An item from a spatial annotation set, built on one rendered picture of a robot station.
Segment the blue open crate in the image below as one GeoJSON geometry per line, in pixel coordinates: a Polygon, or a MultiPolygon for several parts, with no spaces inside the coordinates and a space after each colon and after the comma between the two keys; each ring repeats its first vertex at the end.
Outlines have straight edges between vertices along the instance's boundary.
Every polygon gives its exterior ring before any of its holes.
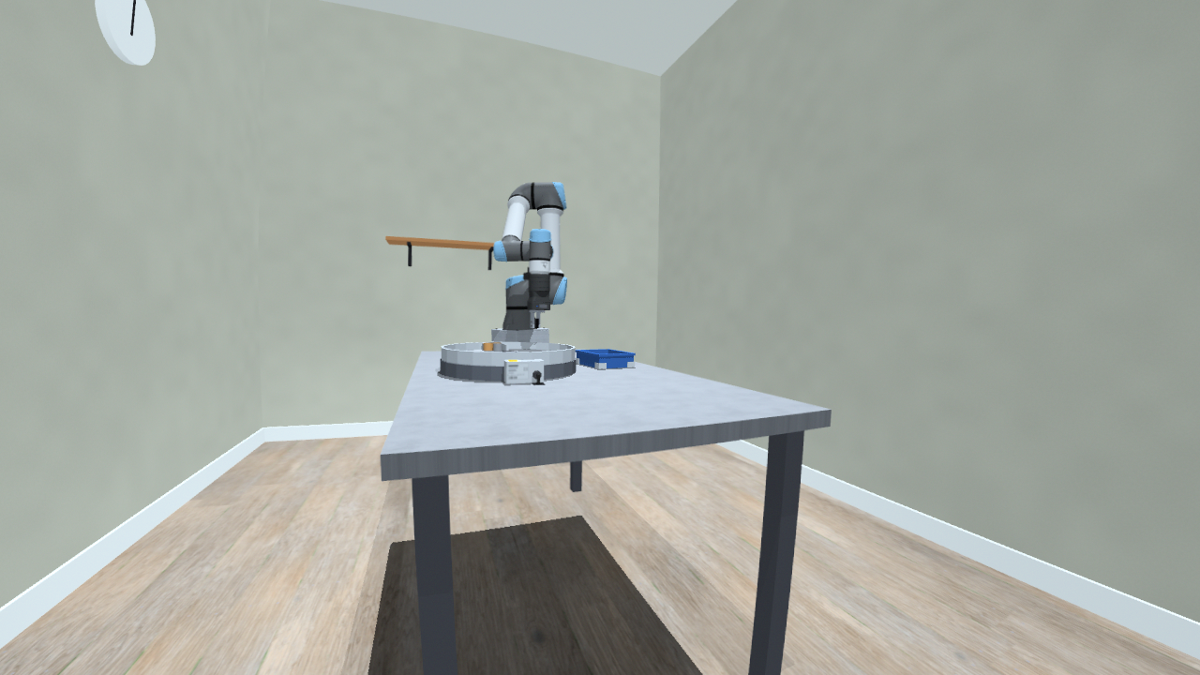
{"type": "Polygon", "coordinates": [[[635,368],[634,352],[616,350],[576,350],[576,364],[588,368],[635,368]]]}

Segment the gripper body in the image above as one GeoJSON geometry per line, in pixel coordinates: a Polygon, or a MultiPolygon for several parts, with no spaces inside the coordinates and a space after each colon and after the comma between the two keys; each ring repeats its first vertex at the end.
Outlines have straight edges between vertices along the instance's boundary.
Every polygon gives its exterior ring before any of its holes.
{"type": "Polygon", "coordinates": [[[551,262],[529,261],[528,271],[523,273],[523,280],[529,280],[528,310],[551,310],[551,262]],[[529,275],[528,275],[529,274],[529,275]]]}

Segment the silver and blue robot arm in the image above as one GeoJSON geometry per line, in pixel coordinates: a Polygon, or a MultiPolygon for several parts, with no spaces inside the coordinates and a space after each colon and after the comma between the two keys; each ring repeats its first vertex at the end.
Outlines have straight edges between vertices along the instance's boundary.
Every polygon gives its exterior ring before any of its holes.
{"type": "MultiPolygon", "coordinates": [[[[494,243],[493,247],[496,261],[550,261],[551,292],[548,298],[551,305],[564,304],[568,277],[564,277],[562,271],[562,243],[559,243],[559,217],[566,209],[564,185],[556,181],[526,183],[521,187],[514,189],[514,195],[508,198],[508,209],[504,235],[502,241],[494,243]],[[532,229],[529,241],[522,241],[526,214],[532,209],[538,210],[538,215],[541,217],[541,228],[532,229]]],[[[506,313],[502,329],[538,329],[529,328],[532,312],[527,310],[528,283],[529,280],[523,280],[523,275],[508,277],[505,285],[506,313]]]]}

